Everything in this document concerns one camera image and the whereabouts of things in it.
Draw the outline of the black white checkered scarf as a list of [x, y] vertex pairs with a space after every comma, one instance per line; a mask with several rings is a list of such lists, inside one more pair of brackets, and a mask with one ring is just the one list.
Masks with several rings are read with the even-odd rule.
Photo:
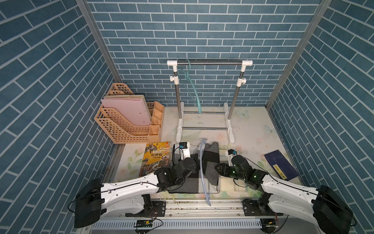
[[202, 152], [196, 152], [191, 158], [197, 161], [199, 171], [192, 173], [184, 180], [182, 186], [178, 185], [177, 189], [171, 191], [171, 194], [218, 194], [220, 192], [220, 176], [216, 166], [220, 164], [219, 144], [218, 142], [206, 143]]

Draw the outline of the light blue clothes hanger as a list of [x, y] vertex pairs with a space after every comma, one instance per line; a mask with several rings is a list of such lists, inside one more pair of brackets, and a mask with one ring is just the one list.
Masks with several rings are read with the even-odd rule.
[[210, 194], [207, 191], [206, 186], [205, 186], [205, 176], [204, 176], [204, 172], [203, 172], [203, 152], [204, 152], [204, 149], [205, 149], [205, 145], [206, 145], [206, 138], [202, 139], [202, 141], [200, 143], [200, 146], [199, 146], [199, 153], [198, 154], [199, 154], [200, 166], [201, 166], [200, 179], [201, 179], [201, 183], [202, 183], [202, 187], [203, 187], [206, 202], [207, 202], [208, 206], [211, 206]]

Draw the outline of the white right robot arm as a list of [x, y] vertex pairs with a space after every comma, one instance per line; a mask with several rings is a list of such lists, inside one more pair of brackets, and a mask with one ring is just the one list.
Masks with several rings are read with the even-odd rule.
[[273, 177], [261, 167], [250, 166], [250, 160], [235, 155], [231, 164], [215, 167], [224, 177], [242, 180], [250, 189], [262, 192], [258, 206], [308, 221], [324, 234], [347, 234], [356, 225], [353, 211], [330, 187], [305, 187]]

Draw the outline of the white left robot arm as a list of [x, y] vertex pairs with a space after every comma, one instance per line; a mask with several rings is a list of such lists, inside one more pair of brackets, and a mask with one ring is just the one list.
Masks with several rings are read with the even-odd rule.
[[200, 171], [197, 154], [174, 166], [161, 167], [136, 179], [102, 183], [99, 178], [89, 181], [72, 201], [75, 205], [74, 228], [84, 228], [99, 221], [102, 215], [137, 215], [151, 207], [150, 195], [174, 192], [187, 183], [187, 178]]

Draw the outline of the pastel plaid scarf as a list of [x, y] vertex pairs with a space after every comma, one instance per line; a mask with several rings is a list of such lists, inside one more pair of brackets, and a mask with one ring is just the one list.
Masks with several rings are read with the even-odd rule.
[[[205, 194], [202, 188], [201, 193], [178, 193], [162, 192], [157, 195], [157, 198], [162, 199], [205, 199]], [[242, 180], [236, 180], [228, 177], [219, 178], [219, 186], [208, 186], [208, 194], [211, 199], [238, 199], [238, 198], [259, 198], [262, 194], [259, 191], [255, 191], [246, 186]]]

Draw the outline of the green clothes hanger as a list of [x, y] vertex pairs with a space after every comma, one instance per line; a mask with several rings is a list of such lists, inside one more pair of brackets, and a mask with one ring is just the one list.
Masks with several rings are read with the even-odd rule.
[[186, 81], [188, 81], [193, 89], [193, 92], [194, 92], [194, 96], [195, 97], [192, 97], [192, 94], [191, 92], [189, 91], [189, 89], [185, 86], [185, 84], [183, 83], [182, 80], [180, 80], [180, 82], [182, 83], [182, 85], [184, 86], [184, 88], [187, 90], [189, 96], [193, 99], [193, 102], [195, 103], [195, 105], [198, 107], [198, 112], [199, 113], [202, 113], [202, 106], [201, 106], [201, 102], [200, 102], [200, 99], [199, 99], [199, 96], [198, 96], [198, 93], [197, 93], [197, 89], [192, 81], [192, 79], [190, 78], [190, 71], [191, 71], [191, 62], [189, 59], [187, 59], [187, 62], [188, 62], [188, 69], [187, 70], [183, 70], [183, 69], [180, 69], [179, 71], [183, 72], [184, 74], [184, 79]]

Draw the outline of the yellow comic book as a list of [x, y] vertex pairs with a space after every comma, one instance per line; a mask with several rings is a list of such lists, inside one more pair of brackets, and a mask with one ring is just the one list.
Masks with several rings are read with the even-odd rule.
[[169, 166], [172, 155], [171, 150], [170, 141], [148, 143], [145, 148], [139, 176], [142, 177], [155, 172], [161, 167]]

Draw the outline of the dark blue notebook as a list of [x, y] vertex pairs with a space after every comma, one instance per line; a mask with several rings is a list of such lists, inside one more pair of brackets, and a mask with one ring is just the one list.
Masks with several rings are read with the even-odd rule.
[[265, 154], [265, 159], [267, 160], [271, 168], [275, 171], [275, 173], [279, 176], [279, 178], [290, 181], [299, 176], [296, 169], [280, 152], [280, 150]]

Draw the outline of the pink pressure file folder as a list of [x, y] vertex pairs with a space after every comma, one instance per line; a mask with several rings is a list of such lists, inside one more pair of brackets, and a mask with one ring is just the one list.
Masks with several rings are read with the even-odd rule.
[[115, 108], [123, 117], [136, 126], [151, 124], [151, 114], [143, 99], [102, 99], [105, 108]]

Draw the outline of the orange plastic file organizer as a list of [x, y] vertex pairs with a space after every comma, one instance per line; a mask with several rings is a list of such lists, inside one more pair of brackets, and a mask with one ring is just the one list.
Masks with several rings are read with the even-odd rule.
[[[134, 95], [134, 93], [124, 83], [113, 83], [106, 96], [113, 95]], [[157, 101], [147, 104], [152, 110], [151, 124], [147, 126], [133, 125], [115, 108], [105, 108], [102, 103], [94, 119], [114, 144], [160, 142], [164, 105]]]

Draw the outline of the white steel clothes rack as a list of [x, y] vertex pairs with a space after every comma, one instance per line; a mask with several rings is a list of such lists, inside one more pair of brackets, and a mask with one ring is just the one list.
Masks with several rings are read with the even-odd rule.
[[[245, 71], [252, 68], [254, 62], [248, 59], [190, 59], [192, 79], [202, 106], [202, 113], [198, 112], [198, 107], [189, 96], [180, 80], [189, 89], [194, 98], [193, 89], [188, 81], [184, 79], [180, 69], [187, 70], [187, 58], [168, 59], [166, 65], [172, 70], [170, 81], [175, 88], [175, 104], [177, 107], [177, 127], [176, 140], [181, 141], [182, 134], [186, 130], [216, 130], [224, 131], [228, 135], [228, 141], [234, 143], [234, 127], [232, 118], [234, 108], [237, 105], [239, 91], [244, 88], [248, 81], [245, 78]], [[207, 106], [215, 106], [219, 109], [214, 111], [215, 115], [223, 115], [221, 125], [188, 125], [188, 114], [205, 114]]]

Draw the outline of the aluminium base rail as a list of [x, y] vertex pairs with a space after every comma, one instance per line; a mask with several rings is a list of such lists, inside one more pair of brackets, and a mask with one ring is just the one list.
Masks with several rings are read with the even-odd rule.
[[280, 227], [280, 214], [261, 214], [250, 201], [242, 199], [155, 200], [158, 214], [126, 217], [122, 214], [104, 217], [83, 229], [83, 234], [156, 234], [171, 231], [255, 230], [272, 233]]

